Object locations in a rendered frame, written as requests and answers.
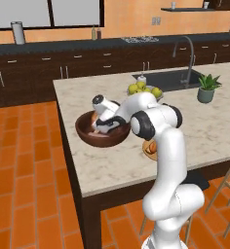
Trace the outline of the brown wooden bowl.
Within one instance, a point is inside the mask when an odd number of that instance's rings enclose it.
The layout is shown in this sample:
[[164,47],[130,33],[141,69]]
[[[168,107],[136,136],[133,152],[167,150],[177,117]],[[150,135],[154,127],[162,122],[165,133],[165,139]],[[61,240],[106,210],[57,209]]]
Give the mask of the brown wooden bowl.
[[91,126],[93,113],[94,111],[84,113],[75,123],[76,131],[85,143],[94,147],[107,148],[122,143],[128,137],[131,130],[129,124],[118,126],[108,133],[95,133]]

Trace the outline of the dark wall shelf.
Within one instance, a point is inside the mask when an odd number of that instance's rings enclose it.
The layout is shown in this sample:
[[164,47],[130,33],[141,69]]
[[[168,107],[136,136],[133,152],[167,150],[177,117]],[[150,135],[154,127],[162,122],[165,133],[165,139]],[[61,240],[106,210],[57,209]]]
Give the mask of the dark wall shelf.
[[205,8],[161,8],[161,11],[171,12],[171,13],[188,13],[188,12],[215,12],[215,9],[205,9]]

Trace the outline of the dark brown cupboard run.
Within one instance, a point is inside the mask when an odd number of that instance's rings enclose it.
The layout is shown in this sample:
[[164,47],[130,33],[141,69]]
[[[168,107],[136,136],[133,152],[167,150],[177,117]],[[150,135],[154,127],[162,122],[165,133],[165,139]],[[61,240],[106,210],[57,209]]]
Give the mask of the dark brown cupboard run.
[[[159,36],[159,42],[129,44],[121,38],[0,45],[0,107],[53,101],[53,81],[95,75],[188,66],[190,45],[180,37]],[[230,62],[230,34],[188,36],[194,65]]]

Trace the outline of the dark kitchen island base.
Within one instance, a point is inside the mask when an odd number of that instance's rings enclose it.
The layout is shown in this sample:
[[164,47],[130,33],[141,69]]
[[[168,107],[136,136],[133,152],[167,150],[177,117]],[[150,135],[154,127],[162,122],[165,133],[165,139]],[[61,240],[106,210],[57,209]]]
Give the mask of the dark kitchen island base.
[[139,160],[131,152],[116,153],[113,148],[107,147],[97,149],[97,152],[101,155],[100,160],[87,157],[86,162],[78,162],[73,152],[77,148],[85,149],[86,143],[73,140],[73,133],[66,129],[64,120],[60,120],[59,125],[84,249],[101,249],[100,212],[119,204],[138,199],[143,200],[156,181],[157,162],[155,162],[156,170],[151,181],[140,178],[136,184],[133,182],[122,184],[119,179],[112,178],[108,181],[106,188],[96,188],[86,192],[84,185],[81,183],[82,176],[86,176],[88,182],[92,184],[97,176],[97,169],[102,165],[115,169],[122,176],[125,176],[127,169],[139,165]]

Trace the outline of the black-framed window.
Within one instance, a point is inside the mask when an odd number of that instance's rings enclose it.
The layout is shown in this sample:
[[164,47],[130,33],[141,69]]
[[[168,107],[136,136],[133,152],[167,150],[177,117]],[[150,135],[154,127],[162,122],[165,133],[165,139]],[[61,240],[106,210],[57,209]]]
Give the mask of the black-framed window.
[[0,31],[104,26],[104,0],[0,0]]

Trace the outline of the white soap dispenser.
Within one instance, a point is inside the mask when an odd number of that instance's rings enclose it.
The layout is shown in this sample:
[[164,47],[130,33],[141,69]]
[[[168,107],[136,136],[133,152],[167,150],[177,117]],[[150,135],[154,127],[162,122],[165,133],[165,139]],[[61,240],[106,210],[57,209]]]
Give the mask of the white soap dispenser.
[[142,62],[141,74],[137,77],[137,82],[144,82],[146,84],[146,77],[144,76],[145,62]]

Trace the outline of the orange bun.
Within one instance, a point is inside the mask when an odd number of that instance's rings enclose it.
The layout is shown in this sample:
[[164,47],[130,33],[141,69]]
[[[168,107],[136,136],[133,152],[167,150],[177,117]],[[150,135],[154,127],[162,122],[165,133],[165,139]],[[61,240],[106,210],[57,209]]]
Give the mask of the orange bun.
[[157,151],[157,144],[156,144],[156,142],[153,141],[153,142],[145,149],[145,151],[146,151],[148,154],[150,154],[150,155],[155,154],[156,151]]

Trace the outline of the green plant in grey pot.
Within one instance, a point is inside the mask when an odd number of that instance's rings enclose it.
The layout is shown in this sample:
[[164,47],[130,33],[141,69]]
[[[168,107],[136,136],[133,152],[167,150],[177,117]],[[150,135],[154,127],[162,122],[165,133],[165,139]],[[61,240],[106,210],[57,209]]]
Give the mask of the green plant in grey pot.
[[218,79],[219,77],[214,78],[211,74],[200,76],[199,82],[201,86],[198,89],[197,99],[201,103],[207,104],[212,101],[215,90],[221,87],[221,83],[217,81]]

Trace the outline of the grey curved tap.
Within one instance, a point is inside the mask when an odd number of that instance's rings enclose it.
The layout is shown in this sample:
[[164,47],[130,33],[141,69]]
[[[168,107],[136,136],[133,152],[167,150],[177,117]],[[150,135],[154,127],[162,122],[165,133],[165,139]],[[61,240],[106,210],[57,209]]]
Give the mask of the grey curved tap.
[[187,71],[187,77],[185,80],[180,80],[180,83],[181,84],[184,84],[184,87],[186,89],[188,89],[189,87],[189,83],[190,83],[190,78],[191,78],[191,70],[192,70],[192,66],[193,66],[193,62],[194,62],[194,46],[193,46],[193,42],[192,40],[188,37],[188,36],[180,36],[176,42],[175,42],[175,45],[174,45],[174,49],[173,49],[173,52],[172,52],[172,57],[175,57],[176,56],[176,49],[177,49],[177,45],[178,43],[182,40],[182,39],[186,39],[190,45],[190,60],[189,60],[189,66],[188,66],[188,71]]

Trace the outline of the grey fruit bowl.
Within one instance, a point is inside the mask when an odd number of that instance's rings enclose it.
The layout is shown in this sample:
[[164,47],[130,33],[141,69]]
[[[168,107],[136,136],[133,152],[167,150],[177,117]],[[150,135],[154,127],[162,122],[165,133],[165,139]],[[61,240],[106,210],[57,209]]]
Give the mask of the grey fruit bowl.
[[[154,86],[146,86],[147,88],[149,88],[150,90],[153,90],[155,87]],[[160,99],[162,99],[164,97],[163,92],[161,93],[160,96],[156,97],[157,101],[159,101]]]

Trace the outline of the dark wall cupboard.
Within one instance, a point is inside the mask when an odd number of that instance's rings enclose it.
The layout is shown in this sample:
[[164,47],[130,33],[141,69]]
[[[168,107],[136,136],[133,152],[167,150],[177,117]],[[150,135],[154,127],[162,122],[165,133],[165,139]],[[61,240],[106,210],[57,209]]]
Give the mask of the dark wall cupboard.
[[211,0],[210,7],[217,11],[230,11],[230,0]]

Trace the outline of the dark sink basin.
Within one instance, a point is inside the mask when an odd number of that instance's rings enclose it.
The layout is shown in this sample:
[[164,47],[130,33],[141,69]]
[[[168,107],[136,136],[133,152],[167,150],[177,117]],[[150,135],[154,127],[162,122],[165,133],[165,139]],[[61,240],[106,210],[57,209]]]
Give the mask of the dark sink basin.
[[186,87],[186,84],[182,81],[187,79],[187,72],[188,69],[146,73],[144,77],[146,78],[146,85],[157,87],[163,92],[198,88],[201,85],[199,82],[201,73],[192,69],[190,81],[188,87]]

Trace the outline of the hob with grates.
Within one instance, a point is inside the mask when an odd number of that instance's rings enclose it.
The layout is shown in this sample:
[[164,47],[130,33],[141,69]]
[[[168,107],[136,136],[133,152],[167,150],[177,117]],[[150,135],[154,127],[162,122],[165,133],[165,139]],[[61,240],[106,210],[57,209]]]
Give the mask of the hob with grates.
[[122,37],[121,39],[129,44],[157,43],[160,41],[159,38],[153,36]]

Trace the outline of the round wooden plate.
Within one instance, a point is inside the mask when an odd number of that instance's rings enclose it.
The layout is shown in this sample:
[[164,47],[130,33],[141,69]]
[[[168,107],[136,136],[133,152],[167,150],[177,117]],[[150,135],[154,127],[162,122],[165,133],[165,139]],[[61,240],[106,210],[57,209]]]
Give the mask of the round wooden plate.
[[154,161],[157,161],[157,151],[153,154],[150,152],[149,150],[149,146],[152,142],[155,142],[154,140],[150,140],[150,141],[146,141],[144,140],[143,143],[142,143],[142,151],[143,153],[150,159],[154,160]]

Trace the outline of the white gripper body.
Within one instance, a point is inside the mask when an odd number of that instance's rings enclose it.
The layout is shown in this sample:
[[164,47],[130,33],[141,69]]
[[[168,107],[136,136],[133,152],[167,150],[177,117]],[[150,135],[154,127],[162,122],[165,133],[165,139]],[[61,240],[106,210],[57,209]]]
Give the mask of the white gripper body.
[[100,133],[108,133],[114,127],[113,123],[110,124],[96,124],[96,130]]

